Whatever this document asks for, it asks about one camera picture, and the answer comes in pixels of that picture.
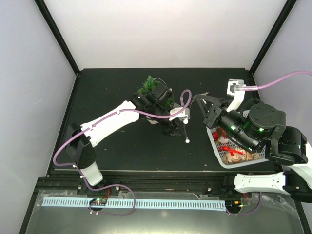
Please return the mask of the white bulb string lights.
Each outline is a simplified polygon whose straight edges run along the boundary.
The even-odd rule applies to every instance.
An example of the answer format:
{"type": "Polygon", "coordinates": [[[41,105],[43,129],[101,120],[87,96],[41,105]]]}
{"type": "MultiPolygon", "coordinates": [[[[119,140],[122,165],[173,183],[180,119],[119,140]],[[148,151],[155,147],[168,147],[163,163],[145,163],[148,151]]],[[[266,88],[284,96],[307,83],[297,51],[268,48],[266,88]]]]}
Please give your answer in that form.
{"type": "MultiPolygon", "coordinates": [[[[197,95],[194,95],[191,98],[191,101],[189,103],[189,105],[187,106],[187,108],[182,112],[182,117],[177,117],[175,116],[175,119],[179,119],[180,122],[183,123],[183,133],[181,135],[183,135],[185,137],[185,143],[190,143],[190,140],[187,136],[187,131],[186,131],[186,125],[189,122],[190,119],[190,110],[191,110],[191,106],[192,103],[195,101],[197,95]]],[[[170,114],[176,114],[178,111],[180,111],[183,107],[184,107],[184,102],[183,102],[183,94],[180,97],[180,104],[177,104],[174,102],[174,95],[172,95],[171,98],[168,99],[168,104],[171,104],[171,110],[170,110],[170,114]]]]}

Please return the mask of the small green christmas tree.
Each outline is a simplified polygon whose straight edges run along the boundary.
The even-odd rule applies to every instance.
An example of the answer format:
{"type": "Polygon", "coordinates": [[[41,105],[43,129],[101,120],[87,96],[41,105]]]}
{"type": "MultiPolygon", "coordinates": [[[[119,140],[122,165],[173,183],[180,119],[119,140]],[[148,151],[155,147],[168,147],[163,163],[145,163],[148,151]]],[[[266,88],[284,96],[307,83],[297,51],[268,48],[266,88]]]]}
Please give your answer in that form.
{"type": "Polygon", "coordinates": [[[160,78],[148,76],[142,87],[138,88],[138,92],[143,94],[153,105],[159,105],[166,110],[171,109],[174,105],[172,89],[160,78]]]}

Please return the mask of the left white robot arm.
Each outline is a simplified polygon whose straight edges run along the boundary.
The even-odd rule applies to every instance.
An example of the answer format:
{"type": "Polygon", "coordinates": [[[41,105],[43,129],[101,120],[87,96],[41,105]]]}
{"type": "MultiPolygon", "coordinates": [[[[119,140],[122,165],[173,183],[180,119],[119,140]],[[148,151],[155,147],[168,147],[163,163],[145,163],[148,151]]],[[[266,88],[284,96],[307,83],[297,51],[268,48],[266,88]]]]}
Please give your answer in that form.
{"type": "Polygon", "coordinates": [[[186,137],[185,126],[189,122],[190,111],[184,102],[175,103],[172,89],[165,82],[149,78],[112,111],[80,126],[72,124],[68,128],[73,140],[65,147],[66,151],[86,178],[87,188],[93,194],[102,193],[105,187],[94,148],[110,134],[141,118],[150,124],[159,124],[164,135],[186,137]]]}

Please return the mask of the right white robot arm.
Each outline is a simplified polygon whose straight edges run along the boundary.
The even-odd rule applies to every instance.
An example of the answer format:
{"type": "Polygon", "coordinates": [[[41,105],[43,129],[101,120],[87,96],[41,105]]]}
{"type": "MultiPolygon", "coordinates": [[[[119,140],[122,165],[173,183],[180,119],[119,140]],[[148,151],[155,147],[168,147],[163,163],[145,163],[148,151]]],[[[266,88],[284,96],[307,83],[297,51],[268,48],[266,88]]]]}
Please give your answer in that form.
{"type": "Polygon", "coordinates": [[[270,175],[236,174],[222,183],[222,192],[267,192],[312,201],[312,147],[297,128],[286,125],[286,114],[252,98],[239,110],[230,110],[230,100],[199,94],[195,98],[208,129],[220,127],[227,138],[246,153],[265,150],[265,159],[287,166],[288,170],[270,175]]]}

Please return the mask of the white perforated plastic basket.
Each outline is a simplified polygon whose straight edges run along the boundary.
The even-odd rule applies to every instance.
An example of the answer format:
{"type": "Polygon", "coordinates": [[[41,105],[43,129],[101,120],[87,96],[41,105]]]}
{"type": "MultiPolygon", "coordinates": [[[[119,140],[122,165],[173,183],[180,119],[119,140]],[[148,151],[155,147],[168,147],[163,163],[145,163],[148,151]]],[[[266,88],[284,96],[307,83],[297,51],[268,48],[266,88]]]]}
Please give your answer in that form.
{"type": "Polygon", "coordinates": [[[249,153],[239,146],[236,139],[228,136],[222,127],[207,128],[207,134],[219,164],[225,169],[234,169],[267,161],[265,148],[260,152],[249,153]]]}

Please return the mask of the right small circuit board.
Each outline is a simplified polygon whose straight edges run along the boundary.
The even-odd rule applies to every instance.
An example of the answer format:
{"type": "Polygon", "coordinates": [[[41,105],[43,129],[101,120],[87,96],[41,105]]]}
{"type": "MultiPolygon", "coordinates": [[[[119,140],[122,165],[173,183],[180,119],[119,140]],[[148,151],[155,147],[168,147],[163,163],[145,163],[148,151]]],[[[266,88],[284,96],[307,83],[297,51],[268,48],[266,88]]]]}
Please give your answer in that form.
{"type": "Polygon", "coordinates": [[[234,209],[234,208],[242,208],[244,206],[249,206],[251,204],[251,201],[249,200],[228,200],[225,201],[225,206],[228,209],[234,209]]]}

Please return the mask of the small circuit board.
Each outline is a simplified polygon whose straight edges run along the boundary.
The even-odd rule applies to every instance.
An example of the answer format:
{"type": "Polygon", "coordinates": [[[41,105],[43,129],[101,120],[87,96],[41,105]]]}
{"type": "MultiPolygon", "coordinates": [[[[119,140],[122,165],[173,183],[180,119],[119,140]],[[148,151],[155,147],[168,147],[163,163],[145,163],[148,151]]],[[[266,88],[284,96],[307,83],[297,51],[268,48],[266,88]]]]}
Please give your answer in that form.
{"type": "Polygon", "coordinates": [[[225,206],[228,209],[234,209],[234,208],[242,208],[244,206],[249,206],[251,204],[251,201],[249,200],[228,200],[225,201],[225,206]]]}
{"type": "Polygon", "coordinates": [[[89,202],[90,206],[104,206],[107,203],[107,199],[106,198],[94,198],[89,202]]]}

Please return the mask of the left small circuit board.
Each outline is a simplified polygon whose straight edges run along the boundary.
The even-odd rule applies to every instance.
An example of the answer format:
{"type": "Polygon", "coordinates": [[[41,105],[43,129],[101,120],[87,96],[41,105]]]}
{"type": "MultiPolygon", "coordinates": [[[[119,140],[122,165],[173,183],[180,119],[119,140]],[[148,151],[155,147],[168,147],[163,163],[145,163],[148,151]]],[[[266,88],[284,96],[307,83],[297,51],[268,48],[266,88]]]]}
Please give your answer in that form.
{"type": "Polygon", "coordinates": [[[90,206],[104,206],[107,203],[107,199],[106,198],[94,198],[89,202],[90,206]]]}

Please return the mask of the right black frame post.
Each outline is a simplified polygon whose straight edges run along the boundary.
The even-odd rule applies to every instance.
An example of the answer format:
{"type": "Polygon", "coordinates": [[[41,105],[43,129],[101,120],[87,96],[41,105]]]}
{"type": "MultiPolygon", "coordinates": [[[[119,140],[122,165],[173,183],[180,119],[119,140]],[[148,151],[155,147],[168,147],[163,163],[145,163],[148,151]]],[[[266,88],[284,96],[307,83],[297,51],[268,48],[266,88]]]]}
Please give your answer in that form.
{"type": "Polygon", "coordinates": [[[278,35],[280,29],[282,28],[283,24],[285,23],[286,19],[288,18],[290,12],[294,8],[297,0],[287,0],[281,9],[277,19],[275,20],[271,30],[269,31],[261,49],[259,50],[255,60],[253,61],[249,72],[251,75],[254,75],[260,66],[262,60],[264,59],[266,53],[268,52],[270,46],[274,42],[276,36],[278,35]]]}

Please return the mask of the black frame post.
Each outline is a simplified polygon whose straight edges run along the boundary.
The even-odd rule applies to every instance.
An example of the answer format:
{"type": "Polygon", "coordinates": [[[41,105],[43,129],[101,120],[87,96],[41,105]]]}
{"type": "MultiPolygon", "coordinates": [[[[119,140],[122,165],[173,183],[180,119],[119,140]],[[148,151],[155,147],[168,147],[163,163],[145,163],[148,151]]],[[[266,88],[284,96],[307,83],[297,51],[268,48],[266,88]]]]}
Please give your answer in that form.
{"type": "Polygon", "coordinates": [[[39,9],[40,13],[42,14],[45,22],[47,23],[50,31],[52,32],[54,38],[56,39],[59,47],[61,48],[63,54],[65,55],[70,67],[72,68],[75,75],[80,74],[80,69],[78,68],[78,65],[72,56],[55,20],[53,19],[46,3],[44,0],[34,0],[37,8],[39,9]]]}
{"type": "Polygon", "coordinates": [[[281,9],[277,19],[275,20],[271,30],[269,31],[261,49],[259,50],[255,60],[253,61],[249,72],[251,75],[254,75],[260,66],[262,60],[264,59],[266,53],[268,52],[270,46],[274,42],[276,36],[278,35],[280,29],[282,28],[283,24],[285,23],[286,19],[288,18],[290,12],[294,8],[297,0],[287,0],[281,9]]]}

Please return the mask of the left black frame post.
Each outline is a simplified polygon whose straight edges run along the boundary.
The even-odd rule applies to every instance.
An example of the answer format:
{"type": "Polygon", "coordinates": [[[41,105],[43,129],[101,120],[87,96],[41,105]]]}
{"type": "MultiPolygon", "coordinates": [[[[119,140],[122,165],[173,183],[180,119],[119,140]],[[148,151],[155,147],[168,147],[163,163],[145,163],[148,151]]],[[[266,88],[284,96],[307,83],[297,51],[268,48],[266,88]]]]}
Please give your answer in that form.
{"type": "Polygon", "coordinates": [[[63,54],[65,55],[70,67],[72,68],[75,75],[80,74],[80,69],[78,68],[78,65],[72,56],[55,20],[53,19],[46,3],[44,0],[34,0],[37,8],[39,9],[40,13],[42,14],[45,22],[47,23],[50,31],[52,32],[54,38],[56,39],[59,47],[61,48],[63,54]]]}

